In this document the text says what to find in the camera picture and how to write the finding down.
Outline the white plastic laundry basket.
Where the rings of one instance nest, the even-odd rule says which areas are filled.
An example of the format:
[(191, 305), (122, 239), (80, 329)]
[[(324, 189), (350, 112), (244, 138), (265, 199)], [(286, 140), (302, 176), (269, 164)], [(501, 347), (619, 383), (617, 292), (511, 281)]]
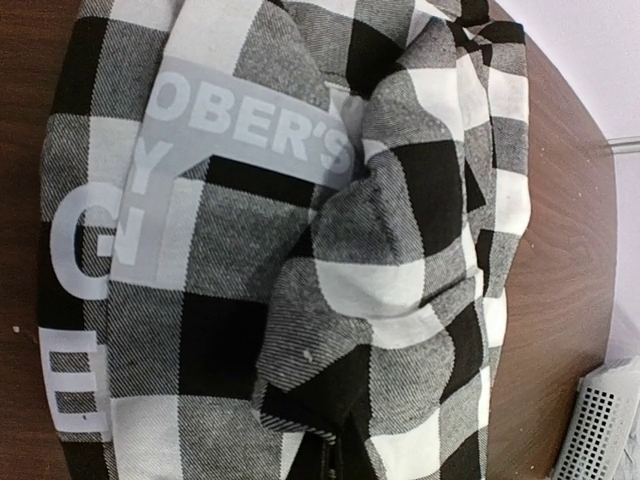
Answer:
[(584, 376), (552, 479), (639, 477), (639, 358)]

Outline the black white plaid shirt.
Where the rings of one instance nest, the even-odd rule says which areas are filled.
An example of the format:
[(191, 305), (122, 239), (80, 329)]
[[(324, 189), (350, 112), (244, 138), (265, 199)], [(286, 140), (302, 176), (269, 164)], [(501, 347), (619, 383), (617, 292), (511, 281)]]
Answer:
[(531, 214), (485, 1), (84, 1), (40, 163), (74, 479), (484, 479)]

